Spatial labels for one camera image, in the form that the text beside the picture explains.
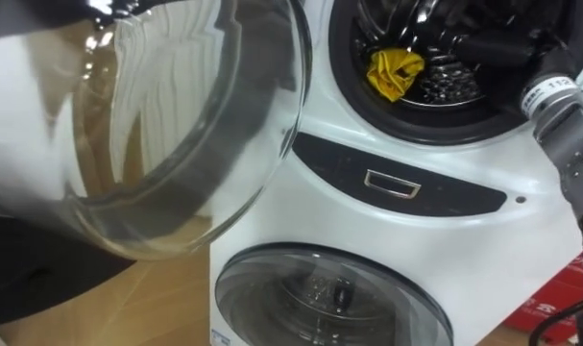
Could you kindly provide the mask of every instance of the black panel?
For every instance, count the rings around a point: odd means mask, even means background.
[[[334,187],[390,211],[420,216],[471,216],[499,210],[506,201],[502,191],[390,161],[316,136],[299,134],[293,150]],[[366,182],[369,171],[373,171],[370,180],[373,187]]]
[[[0,217],[0,324],[67,301],[132,264],[85,242]]]

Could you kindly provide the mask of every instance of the gray robot arm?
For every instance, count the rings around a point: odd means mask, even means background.
[[[522,96],[534,137],[560,173],[562,192],[583,217],[583,90],[562,75],[542,76]]]
[[[534,124],[534,137],[558,168],[562,193],[571,203],[583,236],[583,90],[569,77],[545,75],[523,90],[521,108]],[[530,337],[538,340],[557,319],[576,315],[579,345],[583,346],[583,302],[539,325]]]

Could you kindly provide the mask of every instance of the door handle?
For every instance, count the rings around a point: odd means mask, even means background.
[[[364,178],[364,185],[379,192],[401,199],[413,199],[422,188],[420,184],[405,179],[368,169]]]

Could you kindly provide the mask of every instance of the label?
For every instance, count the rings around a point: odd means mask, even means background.
[[[539,108],[539,106],[549,97],[557,94],[560,91],[568,89],[577,89],[579,86],[569,77],[553,77],[540,82],[538,85],[530,89],[525,94],[522,100],[522,111],[527,117]]]
[[[212,330],[210,344],[212,346],[231,346],[231,341],[224,335]]]

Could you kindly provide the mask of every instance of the chrome handle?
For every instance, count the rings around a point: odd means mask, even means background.
[[[381,187],[373,182],[373,178],[384,179],[384,180],[390,181],[392,183],[398,184],[398,185],[403,186],[403,187],[410,187],[410,192],[400,192],[400,191],[395,191],[395,190],[390,189],[390,188]],[[417,196],[417,194],[419,193],[419,190],[422,188],[422,186],[417,184],[417,183],[409,182],[409,181],[401,179],[401,178],[397,178],[397,177],[393,177],[393,176],[390,176],[387,174],[376,172],[372,169],[368,169],[366,171],[366,177],[364,178],[364,185],[369,187],[369,188],[375,189],[376,191],[387,193],[389,195],[392,195],[392,196],[398,197],[398,198],[402,198],[402,199],[415,198],[415,196]]]

